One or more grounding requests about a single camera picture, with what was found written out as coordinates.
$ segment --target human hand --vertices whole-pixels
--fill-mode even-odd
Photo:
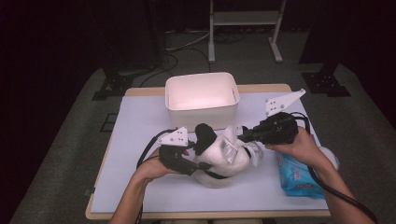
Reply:
[[[178,172],[166,168],[160,161],[159,149],[155,151],[146,159],[134,172],[134,177],[152,181],[154,179],[163,177],[167,174],[178,174]]]
[[[318,148],[313,137],[302,127],[298,128],[298,134],[292,144],[266,145],[265,147],[291,155],[295,160],[313,168],[331,163]]]

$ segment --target table leg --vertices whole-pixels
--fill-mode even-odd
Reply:
[[[282,3],[280,4],[280,9],[279,9],[279,12],[278,12],[277,18],[276,18],[274,34],[272,37],[268,38],[268,40],[270,42],[271,49],[274,53],[275,60],[277,63],[283,62],[282,56],[280,55],[279,49],[277,48],[277,45],[276,45],[276,40],[277,40],[277,35],[279,34],[280,23],[282,22],[282,19],[283,19],[285,5],[286,5],[286,0],[282,0]]]
[[[209,50],[208,50],[208,55],[209,55],[209,62],[214,63],[215,62],[215,44],[213,42],[213,33],[214,33],[214,22],[213,22],[213,16],[214,16],[214,10],[213,10],[213,0],[210,0],[210,24],[209,24]]]

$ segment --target white metal frame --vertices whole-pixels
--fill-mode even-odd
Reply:
[[[208,59],[210,63],[215,61],[215,43],[213,41],[214,27],[217,25],[267,25],[274,24],[275,30],[272,37],[268,38],[271,50],[274,53],[277,63],[282,63],[283,59],[276,45],[279,34],[280,23],[287,0],[282,0],[279,10],[274,11],[230,11],[215,12],[213,1],[210,0],[210,27],[209,27],[209,50]]]

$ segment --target cable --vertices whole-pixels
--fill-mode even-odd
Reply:
[[[362,203],[359,203],[358,201],[346,196],[345,194],[341,193],[340,191],[331,188],[330,186],[326,185],[323,181],[321,181],[318,176],[316,175],[314,169],[310,166],[308,166],[308,171],[309,174],[311,174],[312,178],[317,182],[319,186],[321,186],[323,189],[327,190],[330,194],[344,200],[347,203],[352,204],[353,206],[359,208],[367,217],[369,217],[374,223],[378,223],[376,216],[370,209],[368,209],[366,206],[364,206]]]
[[[168,54],[168,55],[166,55],[166,56],[170,56],[170,57],[174,58],[174,59],[176,60],[175,64],[172,65],[170,68],[167,68],[167,69],[165,69],[165,70],[163,70],[163,71],[161,71],[161,72],[159,72],[159,73],[156,73],[156,74],[153,74],[153,75],[147,77],[145,80],[143,80],[142,83],[140,83],[139,88],[143,87],[143,85],[144,85],[147,81],[149,81],[151,78],[156,77],[156,76],[158,76],[159,74],[168,72],[168,71],[172,70],[173,68],[175,68],[175,67],[177,66],[177,62],[178,62],[177,57],[175,57],[175,56],[173,56],[173,55],[171,55],[171,54]]]
[[[209,32],[207,32],[207,34],[205,34],[205,35],[203,35],[203,36],[191,41],[190,43],[187,43],[187,44],[179,46],[179,47],[171,48],[171,49],[165,49],[165,50],[166,51],[173,51],[173,50],[177,50],[177,49],[183,49],[183,48],[185,48],[187,46],[190,46],[190,45],[193,45],[193,44],[196,44],[196,43],[200,42],[201,40],[207,38],[208,36],[209,36]]]
[[[148,159],[145,160],[147,154],[149,153],[149,150],[150,150],[150,149],[152,148],[152,146],[155,144],[155,142],[157,141],[157,139],[158,139],[161,135],[163,135],[164,133],[171,133],[171,132],[174,132],[175,130],[176,130],[176,129],[167,129],[167,130],[161,131],[160,133],[157,133],[157,135],[155,135],[154,137],[152,137],[151,140],[149,141],[148,145],[147,145],[147,146],[145,147],[145,149],[143,150],[142,155],[140,156],[139,160],[137,161],[136,169],[139,168],[139,166],[140,166],[143,162],[148,161],[148,160],[151,160],[151,159],[153,159],[153,158],[156,158],[157,156],[151,157],[151,158],[148,158]],[[142,204],[142,207],[140,208],[139,214],[137,215],[137,218],[136,218],[136,222],[135,222],[135,223],[138,223],[138,224],[142,223],[142,214],[143,214],[143,204]]]
[[[209,59],[207,58],[207,56],[202,51],[200,51],[198,49],[179,49],[179,50],[175,50],[174,52],[178,52],[178,51],[182,51],[182,50],[195,50],[195,51],[198,51],[199,53],[201,53],[204,56],[204,58],[205,58],[205,61],[207,63],[207,67],[208,67],[208,72],[210,73],[211,67],[210,67]]]
[[[300,112],[293,112],[291,113],[292,115],[294,114],[298,114],[301,117],[296,118],[296,119],[302,119],[305,123],[305,129],[308,133],[311,133],[310,129],[309,129],[309,121],[308,121],[308,117],[306,115],[304,115],[303,113]],[[359,203],[358,201],[346,196],[345,194],[341,193],[340,191],[331,188],[330,186],[326,185],[323,181],[321,181],[317,174],[315,173],[314,169],[310,166],[308,167],[308,172],[311,175],[312,179],[314,179],[314,181],[321,186],[323,189],[325,189],[326,191],[328,191],[330,194],[344,200],[347,203],[352,204],[353,206],[357,207],[358,209],[360,209],[367,217],[369,217],[374,223],[378,223],[376,216],[374,215],[374,213],[372,211],[370,211],[370,209],[368,209],[366,206],[364,206],[362,203]]]
[[[221,45],[231,45],[233,43],[236,43],[236,42],[239,42],[239,41],[242,41],[242,40],[245,39],[244,35],[241,35],[241,36],[242,36],[241,38],[238,38],[235,35],[229,35],[229,34],[227,34],[227,35],[216,35],[214,41],[217,44],[221,44]]]

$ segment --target black curtain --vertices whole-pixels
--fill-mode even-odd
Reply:
[[[0,223],[11,219],[91,74],[122,60],[159,61],[147,2],[1,2]]]
[[[394,1],[321,0],[300,63],[336,60],[354,72],[396,127]]]

